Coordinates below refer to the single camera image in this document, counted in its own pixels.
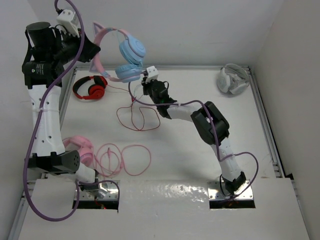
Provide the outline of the blue pink cat-ear headphones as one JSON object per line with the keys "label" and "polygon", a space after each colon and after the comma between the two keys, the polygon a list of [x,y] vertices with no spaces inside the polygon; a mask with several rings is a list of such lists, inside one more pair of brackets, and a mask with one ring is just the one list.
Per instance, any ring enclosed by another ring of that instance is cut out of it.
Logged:
{"label": "blue pink cat-ear headphones", "polygon": [[99,73],[112,82],[129,83],[139,80],[140,74],[143,71],[143,60],[146,55],[146,49],[137,38],[122,28],[104,27],[101,24],[94,22],[93,43],[99,47],[104,36],[113,31],[124,36],[124,40],[118,42],[118,48],[122,57],[127,61],[127,64],[116,67],[114,70],[116,77],[112,77],[104,69],[101,63],[100,54],[97,53],[91,60],[89,71],[91,73]]}

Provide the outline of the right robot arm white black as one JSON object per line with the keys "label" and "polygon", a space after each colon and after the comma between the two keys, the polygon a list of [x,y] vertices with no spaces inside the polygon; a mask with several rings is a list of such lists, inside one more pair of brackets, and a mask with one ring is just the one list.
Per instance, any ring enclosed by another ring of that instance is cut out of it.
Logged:
{"label": "right robot arm white black", "polygon": [[213,149],[221,168],[225,189],[235,198],[239,188],[246,182],[246,176],[231,149],[230,125],[214,103],[200,103],[200,108],[194,105],[195,101],[179,104],[169,96],[164,81],[148,80],[145,76],[141,84],[143,94],[150,97],[162,117],[194,124],[200,138]]}

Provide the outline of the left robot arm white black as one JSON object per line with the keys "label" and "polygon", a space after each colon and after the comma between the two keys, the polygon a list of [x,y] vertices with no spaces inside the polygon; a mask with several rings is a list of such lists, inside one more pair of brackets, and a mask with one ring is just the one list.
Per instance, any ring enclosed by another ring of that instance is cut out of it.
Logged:
{"label": "left robot arm white black", "polygon": [[63,144],[59,98],[62,78],[70,70],[64,65],[89,62],[101,49],[82,29],[71,33],[45,21],[29,24],[25,36],[28,48],[22,72],[32,104],[33,132],[24,160],[23,186],[27,186],[28,170],[37,170],[70,175],[83,192],[97,197],[102,190],[98,172],[81,163],[80,154],[67,151]]}

